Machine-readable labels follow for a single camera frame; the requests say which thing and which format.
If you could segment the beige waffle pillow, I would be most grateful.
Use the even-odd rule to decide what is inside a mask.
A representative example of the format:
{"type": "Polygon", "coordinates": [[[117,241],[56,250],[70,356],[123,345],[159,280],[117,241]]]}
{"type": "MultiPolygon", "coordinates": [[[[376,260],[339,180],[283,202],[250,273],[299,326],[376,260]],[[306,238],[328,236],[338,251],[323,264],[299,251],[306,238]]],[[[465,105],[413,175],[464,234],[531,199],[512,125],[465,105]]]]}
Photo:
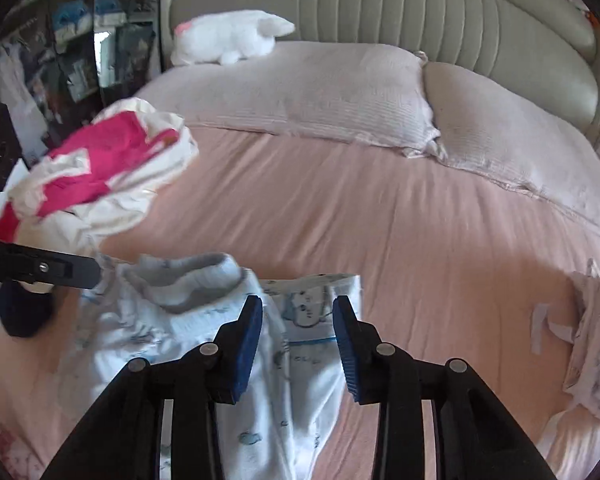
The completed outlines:
{"type": "Polygon", "coordinates": [[[234,65],[175,67],[138,96],[191,126],[436,154],[420,58],[385,44],[284,41],[234,65]]]}
{"type": "Polygon", "coordinates": [[[579,130],[470,70],[422,70],[443,165],[542,198],[600,230],[600,159],[579,130]]]}

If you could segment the left beige waffle pillow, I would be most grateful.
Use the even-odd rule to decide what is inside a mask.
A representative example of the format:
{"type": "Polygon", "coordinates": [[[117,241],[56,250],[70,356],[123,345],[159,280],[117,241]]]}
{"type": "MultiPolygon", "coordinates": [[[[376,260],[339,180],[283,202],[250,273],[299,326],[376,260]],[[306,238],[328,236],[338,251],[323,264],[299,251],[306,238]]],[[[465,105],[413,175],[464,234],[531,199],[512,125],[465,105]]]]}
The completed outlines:
{"type": "Polygon", "coordinates": [[[436,154],[420,58],[385,44],[284,41],[234,65],[175,67],[138,96],[191,126],[436,154]]]}

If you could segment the white plush toy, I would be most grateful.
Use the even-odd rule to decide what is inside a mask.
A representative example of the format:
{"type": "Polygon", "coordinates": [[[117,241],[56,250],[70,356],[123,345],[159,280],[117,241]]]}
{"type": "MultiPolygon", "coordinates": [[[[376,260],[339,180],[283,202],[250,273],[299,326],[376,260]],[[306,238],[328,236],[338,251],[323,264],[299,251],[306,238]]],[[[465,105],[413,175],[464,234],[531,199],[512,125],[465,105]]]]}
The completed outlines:
{"type": "Polygon", "coordinates": [[[173,66],[232,65],[270,54],[276,39],[291,35],[296,25],[261,10],[197,16],[174,29],[173,66]]]}

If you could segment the dark navy garment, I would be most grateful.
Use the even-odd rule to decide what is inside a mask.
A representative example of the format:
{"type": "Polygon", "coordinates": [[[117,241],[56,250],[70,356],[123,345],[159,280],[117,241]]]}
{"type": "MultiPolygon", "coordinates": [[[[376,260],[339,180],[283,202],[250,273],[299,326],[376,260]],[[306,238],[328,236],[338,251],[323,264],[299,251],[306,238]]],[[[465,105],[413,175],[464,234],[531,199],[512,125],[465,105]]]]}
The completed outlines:
{"type": "Polygon", "coordinates": [[[38,294],[15,281],[0,285],[0,321],[8,336],[32,338],[53,318],[58,287],[38,294]]]}

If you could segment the right beige waffle pillow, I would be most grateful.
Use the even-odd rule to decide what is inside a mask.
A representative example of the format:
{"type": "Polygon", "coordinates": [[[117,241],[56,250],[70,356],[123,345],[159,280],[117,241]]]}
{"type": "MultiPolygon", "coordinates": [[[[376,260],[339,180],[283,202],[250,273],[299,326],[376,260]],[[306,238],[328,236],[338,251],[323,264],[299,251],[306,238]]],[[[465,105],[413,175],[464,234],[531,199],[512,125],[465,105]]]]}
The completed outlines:
{"type": "Polygon", "coordinates": [[[600,230],[600,159],[579,130],[470,70],[422,70],[443,165],[542,198],[600,230]]]}

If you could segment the pink kitty print fleece sleeve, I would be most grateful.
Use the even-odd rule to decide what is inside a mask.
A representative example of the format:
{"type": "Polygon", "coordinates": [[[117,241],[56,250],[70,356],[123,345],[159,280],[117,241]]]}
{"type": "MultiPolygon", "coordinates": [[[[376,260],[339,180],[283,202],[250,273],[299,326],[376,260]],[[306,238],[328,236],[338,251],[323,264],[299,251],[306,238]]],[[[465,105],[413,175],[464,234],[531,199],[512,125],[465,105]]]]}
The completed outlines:
{"type": "Polygon", "coordinates": [[[0,425],[0,461],[12,478],[29,478],[30,455],[27,445],[0,425]]]}

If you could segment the light blue cartoon print pajama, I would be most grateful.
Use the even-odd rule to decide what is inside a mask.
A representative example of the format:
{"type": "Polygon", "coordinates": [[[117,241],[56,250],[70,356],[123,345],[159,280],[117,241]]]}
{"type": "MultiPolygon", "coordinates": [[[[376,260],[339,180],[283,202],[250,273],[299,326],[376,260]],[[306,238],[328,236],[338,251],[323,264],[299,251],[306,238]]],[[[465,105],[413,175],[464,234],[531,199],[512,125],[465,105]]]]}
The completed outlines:
{"type": "Polygon", "coordinates": [[[230,479],[307,479],[339,414],[344,376],[332,304],[362,307],[356,274],[261,280],[222,252],[125,263],[101,258],[102,280],[81,296],[57,372],[58,402],[80,419],[125,364],[173,361],[212,340],[258,296],[263,322],[245,394],[218,409],[230,479]]]}

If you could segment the white patterned folded cloth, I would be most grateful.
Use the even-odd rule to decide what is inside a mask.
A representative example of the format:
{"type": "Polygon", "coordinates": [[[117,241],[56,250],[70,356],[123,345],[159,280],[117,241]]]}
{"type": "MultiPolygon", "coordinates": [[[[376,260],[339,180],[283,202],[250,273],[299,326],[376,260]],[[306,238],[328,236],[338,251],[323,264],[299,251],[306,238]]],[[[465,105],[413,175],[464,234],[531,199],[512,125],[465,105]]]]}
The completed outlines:
{"type": "Polygon", "coordinates": [[[591,258],[583,272],[570,274],[574,288],[577,323],[573,326],[550,320],[550,305],[536,304],[531,313],[531,352],[542,353],[545,332],[571,346],[562,392],[570,396],[567,407],[544,426],[536,447],[549,458],[558,442],[559,425],[568,414],[584,408],[600,422],[600,267],[591,258]]]}

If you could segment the pink and cream garment pile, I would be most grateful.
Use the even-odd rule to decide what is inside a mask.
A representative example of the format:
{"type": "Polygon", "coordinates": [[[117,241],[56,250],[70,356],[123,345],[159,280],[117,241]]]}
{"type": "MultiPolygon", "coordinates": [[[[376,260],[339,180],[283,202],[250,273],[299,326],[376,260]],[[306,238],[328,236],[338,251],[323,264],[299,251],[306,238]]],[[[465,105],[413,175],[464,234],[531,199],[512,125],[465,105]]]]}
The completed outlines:
{"type": "Polygon", "coordinates": [[[0,242],[91,257],[142,222],[198,153],[180,115],[140,98],[115,102],[8,192],[0,242]]]}

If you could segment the beige padded headboard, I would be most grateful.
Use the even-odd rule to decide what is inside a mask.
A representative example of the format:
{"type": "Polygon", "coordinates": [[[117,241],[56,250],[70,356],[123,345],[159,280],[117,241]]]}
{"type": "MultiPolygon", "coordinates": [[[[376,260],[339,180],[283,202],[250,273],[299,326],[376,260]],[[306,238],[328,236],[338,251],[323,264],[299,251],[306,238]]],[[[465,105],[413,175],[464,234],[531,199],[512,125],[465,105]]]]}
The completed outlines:
{"type": "Polygon", "coordinates": [[[171,25],[262,10],[294,38],[388,44],[488,77],[589,138],[600,128],[600,30],[568,0],[163,0],[171,25]]]}

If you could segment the dark glass cabinet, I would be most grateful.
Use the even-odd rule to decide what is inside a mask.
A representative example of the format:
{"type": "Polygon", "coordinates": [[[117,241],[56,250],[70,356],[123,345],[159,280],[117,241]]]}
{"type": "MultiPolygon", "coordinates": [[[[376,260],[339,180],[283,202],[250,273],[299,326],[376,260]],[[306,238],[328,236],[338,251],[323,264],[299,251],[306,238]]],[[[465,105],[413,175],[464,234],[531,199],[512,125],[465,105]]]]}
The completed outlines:
{"type": "Polygon", "coordinates": [[[0,102],[27,166],[161,71],[160,0],[17,0],[0,21],[0,102]]]}

